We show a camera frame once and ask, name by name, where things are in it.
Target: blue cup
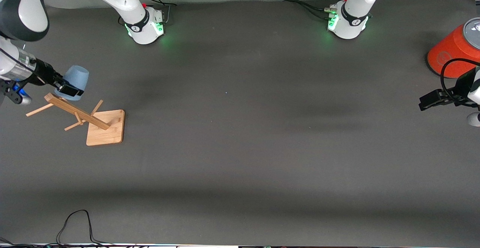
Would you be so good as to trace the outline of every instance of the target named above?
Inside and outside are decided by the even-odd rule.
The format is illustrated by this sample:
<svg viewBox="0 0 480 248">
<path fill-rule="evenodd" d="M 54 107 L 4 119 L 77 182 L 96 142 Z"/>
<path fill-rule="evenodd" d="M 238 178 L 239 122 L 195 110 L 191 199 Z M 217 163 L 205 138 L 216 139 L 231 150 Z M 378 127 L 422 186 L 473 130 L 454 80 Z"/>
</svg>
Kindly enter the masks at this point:
<svg viewBox="0 0 480 248">
<path fill-rule="evenodd" d="M 87 82 L 89 81 L 89 74 L 90 73 L 84 67 L 73 65 L 65 73 L 63 79 L 67 80 L 72 86 L 85 91 L 85 87 L 87 86 Z M 70 101 L 78 101 L 82 97 L 78 95 L 70 96 L 67 94 L 63 94 L 56 89 L 55 94 Z"/>
</svg>

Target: wooden mug tree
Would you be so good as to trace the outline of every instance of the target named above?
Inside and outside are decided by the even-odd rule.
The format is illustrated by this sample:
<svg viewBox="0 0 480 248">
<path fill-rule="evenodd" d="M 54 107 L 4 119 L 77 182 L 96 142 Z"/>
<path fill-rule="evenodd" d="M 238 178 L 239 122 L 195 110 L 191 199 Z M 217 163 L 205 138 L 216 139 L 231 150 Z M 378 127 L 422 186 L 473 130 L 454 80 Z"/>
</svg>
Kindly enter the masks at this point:
<svg viewBox="0 0 480 248">
<path fill-rule="evenodd" d="M 89 131 L 87 132 L 86 142 L 87 146 L 116 144 L 123 141 L 125 111 L 122 109 L 97 112 L 98 108 L 103 103 L 103 100 L 100 100 L 93 111 L 89 114 L 53 93 L 48 93 L 44 96 L 44 98 L 48 102 L 48 105 L 42 106 L 37 110 L 27 113 L 27 117 L 37 114 L 52 106 L 57 106 L 58 108 L 74 115 L 77 118 L 76 123 L 65 128 L 66 131 L 79 125 L 83 125 L 85 122 L 89 122 Z"/>
</svg>

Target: orange container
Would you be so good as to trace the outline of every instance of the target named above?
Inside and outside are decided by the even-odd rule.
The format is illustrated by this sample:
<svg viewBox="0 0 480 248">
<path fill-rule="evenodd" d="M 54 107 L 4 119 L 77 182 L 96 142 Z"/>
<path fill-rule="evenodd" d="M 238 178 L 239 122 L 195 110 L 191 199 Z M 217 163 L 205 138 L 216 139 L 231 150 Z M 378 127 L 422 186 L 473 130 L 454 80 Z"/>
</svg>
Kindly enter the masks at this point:
<svg viewBox="0 0 480 248">
<path fill-rule="evenodd" d="M 428 67 L 440 75 L 444 64 L 455 58 L 480 62 L 480 18 L 470 19 L 458 26 L 427 54 Z M 445 77 L 458 78 L 475 65 L 466 62 L 452 62 L 445 70 Z"/>
</svg>

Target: wooden peg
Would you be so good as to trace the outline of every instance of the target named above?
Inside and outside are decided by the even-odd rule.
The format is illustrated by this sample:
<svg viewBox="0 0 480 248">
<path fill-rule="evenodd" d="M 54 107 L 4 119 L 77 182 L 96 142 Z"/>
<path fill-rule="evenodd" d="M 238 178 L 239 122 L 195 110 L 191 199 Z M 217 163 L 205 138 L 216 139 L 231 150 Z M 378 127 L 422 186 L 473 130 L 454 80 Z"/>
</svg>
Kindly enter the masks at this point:
<svg viewBox="0 0 480 248">
<path fill-rule="evenodd" d="M 95 112 L 100 108 L 100 106 L 102 105 L 103 103 L 103 100 L 100 100 L 98 101 L 98 104 L 96 104 L 95 108 L 93 108 L 93 111 L 91 113 L 91 115 L 93 116 L 93 114 L 95 114 Z"/>
<path fill-rule="evenodd" d="M 81 110 L 80 108 L 70 104 L 67 101 L 60 99 L 53 93 L 48 93 L 47 95 L 45 95 L 44 98 L 47 102 L 54 104 L 55 106 L 67 111 L 70 114 L 75 114 L 75 112 L 77 112 L 79 118 L 88 121 L 89 123 L 101 128 L 102 130 L 107 130 L 108 128 L 110 128 L 110 125 L 101 121 L 99 118 L 91 116 L 89 113 Z"/>
<path fill-rule="evenodd" d="M 35 114 L 37 114 L 37 113 L 39 113 L 39 112 L 41 112 L 41 111 L 43 111 L 43 110 L 45 110 L 45 109 L 47 109 L 47 108 L 50 108 L 50 107 L 52 107 L 52 106 L 53 106 L 53 104 L 49 103 L 48 105 L 42 106 L 42 107 L 40 107 L 39 109 L 35 109 L 34 111 L 31 111 L 31 112 L 29 112 L 29 113 L 26 113 L 26 116 L 27 116 L 27 117 L 30 117 L 30 116 L 35 115 Z"/>
<path fill-rule="evenodd" d="M 93 114 L 96 113 L 96 111 L 98 110 L 98 108 L 100 108 L 100 106 L 102 105 L 102 103 L 103 103 L 103 100 L 100 100 L 100 101 L 98 102 L 98 104 L 96 104 L 95 108 L 93 108 L 93 111 L 92 111 L 92 113 L 90 114 L 91 116 L 93 116 Z M 72 129 L 72 128 L 77 127 L 78 125 L 83 125 L 85 122 L 86 122 L 86 120 L 82 120 L 82 123 L 74 123 L 74 124 L 70 125 L 69 127 L 65 128 L 64 130 L 68 131 L 68 130 L 70 130 L 70 129 Z"/>
<path fill-rule="evenodd" d="M 75 114 L 75 117 L 77 118 L 77 123 L 78 125 L 84 125 L 84 123 L 82 122 L 82 119 L 80 118 L 80 116 L 78 115 L 77 111 L 74 112 Z"/>
</svg>

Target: gray table surface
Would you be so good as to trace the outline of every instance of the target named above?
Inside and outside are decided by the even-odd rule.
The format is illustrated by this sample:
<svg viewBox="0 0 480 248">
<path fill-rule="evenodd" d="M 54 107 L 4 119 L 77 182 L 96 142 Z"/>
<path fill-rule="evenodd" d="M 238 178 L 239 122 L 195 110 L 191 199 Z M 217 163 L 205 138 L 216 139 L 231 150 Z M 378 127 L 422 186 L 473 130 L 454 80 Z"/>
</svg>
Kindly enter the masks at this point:
<svg viewBox="0 0 480 248">
<path fill-rule="evenodd" d="M 51 242 L 85 208 L 108 242 L 480 246 L 473 110 L 417 106 L 440 85 L 424 54 L 473 0 L 379 0 L 353 41 L 287 2 L 179 5 L 147 46 L 113 9 L 48 12 L 26 51 L 89 69 L 77 104 L 124 109 L 125 138 L 87 147 L 58 108 L 26 118 L 49 87 L 5 101 L 0 236 Z M 86 218 L 62 240 L 87 242 Z"/>
</svg>

